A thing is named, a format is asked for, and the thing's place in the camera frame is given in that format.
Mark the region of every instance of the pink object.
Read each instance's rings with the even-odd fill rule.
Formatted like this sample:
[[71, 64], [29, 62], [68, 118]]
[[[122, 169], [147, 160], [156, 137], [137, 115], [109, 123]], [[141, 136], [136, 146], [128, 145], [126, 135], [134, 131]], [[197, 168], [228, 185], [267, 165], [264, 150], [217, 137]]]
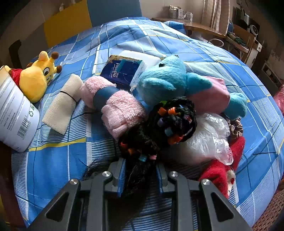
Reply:
[[212, 82], [210, 89], [187, 96], [193, 103], [197, 115], [222, 113], [228, 106], [230, 94], [223, 79], [204, 76]]
[[157, 159], [157, 155], [152, 155], [149, 157], [150, 160], [156, 160]]
[[[89, 78], [80, 88], [82, 100], [90, 108], [96, 92], [107, 86], [116, 86], [101, 76]], [[142, 105], [130, 93], [120, 90], [115, 92], [102, 108], [102, 120], [109, 133], [118, 139], [129, 128], [141, 122], [146, 114]]]
[[280, 90], [275, 94], [273, 99], [279, 107], [282, 115], [284, 115], [284, 84], [279, 89]]
[[106, 80], [104, 77], [101, 76], [94, 76], [91, 78], [88, 78], [87, 81], [84, 83], [84, 85], [80, 88], [81, 98], [85, 102], [85, 104], [90, 108], [95, 108], [93, 105], [93, 97], [96, 94], [96, 92], [104, 88], [106, 86], [114, 86], [116, 85], [108, 80]]
[[146, 116], [144, 108], [135, 97], [123, 90], [114, 93], [107, 100], [102, 113], [102, 120], [115, 139]]

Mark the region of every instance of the wooden desk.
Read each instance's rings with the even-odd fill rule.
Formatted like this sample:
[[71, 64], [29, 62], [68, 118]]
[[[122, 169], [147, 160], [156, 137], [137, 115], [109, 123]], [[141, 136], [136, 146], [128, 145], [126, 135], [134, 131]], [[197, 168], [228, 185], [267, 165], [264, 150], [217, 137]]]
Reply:
[[[249, 49], [247, 49], [246, 47], [243, 47], [242, 45], [240, 45], [240, 44], [238, 44], [236, 41], [234, 41], [234, 40], [232, 40], [230, 37], [226, 37], [226, 40], [230, 43], [230, 44], [232, 44], [232, 45], [234, 45], [234, 47], [235, 48], [237, 48], [238, 50], [239, 50], [239, 54], [240, 54], [240, 60], [242, 60], [242, 58], [243, 58], [243, 54], [242, 54], [242, 52], [244, 52], [244, 53], [248, 53], [249, 52]], [[227, 46], [227, 51], [228, 52], [231, 52], [232, 51], [232, 47], [228, 44], [228, 46]]]
[[204, 26], [197, 22], [191, 22], [189, 20], [183, 20], [183, 19], [175, 19], [175, 18], [152, 18], [153, 21], [159, 21], [159, 22], [166, 22], [166, 21], [175, 21], [175, 22], [181, 22], [184, 25], [185, 30], [191, 30], [191, 31], [198, 31], [200, 33], [206, 33], [206, 34], [212, 34], [217, 37], [226, 38], [226, 35], [220, 33], [219, 31], [210, 28], [208, 26]]
[[240, 60], [246, 64], [247, 58], [251, 54], [251, 50], [252, 50], [252, 46], [253, 46], [254, 41], [255, 41], [255, 37], [254, 37], [253, 34], [248, 32], [247, 30], [245, 30], [245, 29], [243, 29], [243, 28], [241, 28], [241, 27], [239, 27], [235, 24], [234, 24], [234, 31], [233, 32], [236, 34], [236, 36], [240, 37], [245, 42], [245, 44], [247, 45], [247, 48], [239, 45], [238, 43], [235, 43], [235, 41], [233, 41], [229, 37], [226, 37], [226, 40], [229, 43], [231, 43], [232, 45], [234, 45], [240, 51]]

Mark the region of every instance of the brown scrunchie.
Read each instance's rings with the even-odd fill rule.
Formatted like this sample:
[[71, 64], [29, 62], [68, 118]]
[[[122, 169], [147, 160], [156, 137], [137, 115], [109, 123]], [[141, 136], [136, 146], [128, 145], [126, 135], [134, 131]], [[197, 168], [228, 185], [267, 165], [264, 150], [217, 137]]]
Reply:
[[227, 117], [225, 117], [228, 125], [229, 125], [229, 129], [230, 129], [230, 138], [236, 139], [239, 136], [243, 136], [244, 130], [243, 130], [243, 125], [241, 124], [241, 118], [238, 117], [235, 120], [230, 120]]

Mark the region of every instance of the white canister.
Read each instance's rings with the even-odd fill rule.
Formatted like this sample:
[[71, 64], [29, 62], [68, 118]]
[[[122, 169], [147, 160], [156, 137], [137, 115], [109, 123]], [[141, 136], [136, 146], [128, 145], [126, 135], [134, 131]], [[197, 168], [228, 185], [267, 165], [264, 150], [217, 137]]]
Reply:
[[31, 143], [39, 111], [24, 96], [5, 67], [0, 68], [0, 141], [18, 152]]

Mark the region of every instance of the beige towel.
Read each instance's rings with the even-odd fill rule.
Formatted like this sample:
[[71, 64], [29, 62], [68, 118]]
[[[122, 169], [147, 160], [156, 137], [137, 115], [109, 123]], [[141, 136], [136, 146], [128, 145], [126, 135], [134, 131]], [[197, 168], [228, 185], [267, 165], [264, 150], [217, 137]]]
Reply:
[[78, 75], [71, 74], [61, 91], [48, 108], [42, 122], [55, 131], [65, 134], [76, 102], [80, 99], [79, 89], [83, 85]]

